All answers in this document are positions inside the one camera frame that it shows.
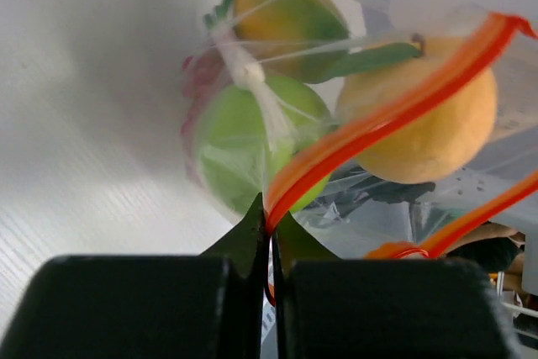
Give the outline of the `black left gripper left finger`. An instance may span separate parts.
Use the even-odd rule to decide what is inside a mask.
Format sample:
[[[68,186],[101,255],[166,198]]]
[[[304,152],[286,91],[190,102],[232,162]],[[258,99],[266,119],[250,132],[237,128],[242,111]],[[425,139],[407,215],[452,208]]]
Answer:
[[[197,256],[56,256],[31,277],[4,358],[257,358],[268,239],[261,198]]]

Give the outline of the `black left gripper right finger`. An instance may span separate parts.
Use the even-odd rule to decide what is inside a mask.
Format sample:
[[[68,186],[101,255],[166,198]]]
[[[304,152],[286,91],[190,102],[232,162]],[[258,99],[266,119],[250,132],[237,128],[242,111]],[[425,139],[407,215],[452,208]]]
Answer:
[[[293,217],[272,237],[281,358],[518,358],[486,274],[463,260],[345,260]]]

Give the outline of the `green apple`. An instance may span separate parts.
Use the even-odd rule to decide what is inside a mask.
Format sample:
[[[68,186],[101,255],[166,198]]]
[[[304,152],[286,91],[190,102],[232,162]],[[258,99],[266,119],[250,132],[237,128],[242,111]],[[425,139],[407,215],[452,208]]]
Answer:
[[[314,89],[283,76],[269,76],[266,84],[287,118],[286,134],[267,131],[266,105],[234,84],[211,100],[195,129],[198,177],[214,200],[238,216],[295,155],[327,132],[330,111]]]

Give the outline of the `clear zip bag orange zipper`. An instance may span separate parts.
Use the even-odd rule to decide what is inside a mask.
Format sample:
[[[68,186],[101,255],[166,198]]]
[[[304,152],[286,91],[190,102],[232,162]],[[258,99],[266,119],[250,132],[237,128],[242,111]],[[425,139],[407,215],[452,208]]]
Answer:
[[[342,257],[537,236],[537,0],[195,0],[187,176]]]

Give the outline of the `orange round fruit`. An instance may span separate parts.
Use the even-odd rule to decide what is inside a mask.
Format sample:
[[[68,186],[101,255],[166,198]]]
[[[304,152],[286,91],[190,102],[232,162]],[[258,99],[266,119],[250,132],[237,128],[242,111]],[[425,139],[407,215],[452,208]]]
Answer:
[[[379,45],[345,76],[340,128],[317,165],[328,172],[351,158],[390,182],[433,182],[467,164],[491,135],[498,49],[484,35],[415,37]]]

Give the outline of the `red grape bunch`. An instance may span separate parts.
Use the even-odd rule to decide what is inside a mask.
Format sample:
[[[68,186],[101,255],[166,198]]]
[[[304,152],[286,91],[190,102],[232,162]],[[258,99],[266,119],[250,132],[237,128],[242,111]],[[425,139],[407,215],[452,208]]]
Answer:
[[[181,127],[182,148],[186,155],[187,177],[199,183],[195,167],[194,138],[198,117],[232,79],[219,51],[212,47],[201,55],[190,55],[182,65],[182,95],[190,102]]]

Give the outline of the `green scallion stalks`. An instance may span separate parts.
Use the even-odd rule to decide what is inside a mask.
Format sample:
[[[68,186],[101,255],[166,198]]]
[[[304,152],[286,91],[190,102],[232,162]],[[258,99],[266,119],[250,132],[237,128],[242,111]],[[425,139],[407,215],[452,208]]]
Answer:
[[[266,74],[260,62],[235,40],[234,25],[228,13],[234,0],[222,0],[211,13],[203,16],[216,48],[229,71],[234,84],[250,92],[261,110],[266,140],[271,154],[283,147],[293,147],[294,128],[282,109],[282,100],[266,83]]]

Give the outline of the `yellow-green mango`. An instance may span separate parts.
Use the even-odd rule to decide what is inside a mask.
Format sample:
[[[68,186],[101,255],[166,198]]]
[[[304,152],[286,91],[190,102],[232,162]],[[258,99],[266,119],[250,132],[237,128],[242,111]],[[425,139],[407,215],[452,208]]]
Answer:
[[[340,10],[331,0],[234,0],[236,36],[256,42],[255,54],[265,66],[310,84],[345,50],[295,56],[295,52],[349,38]]]

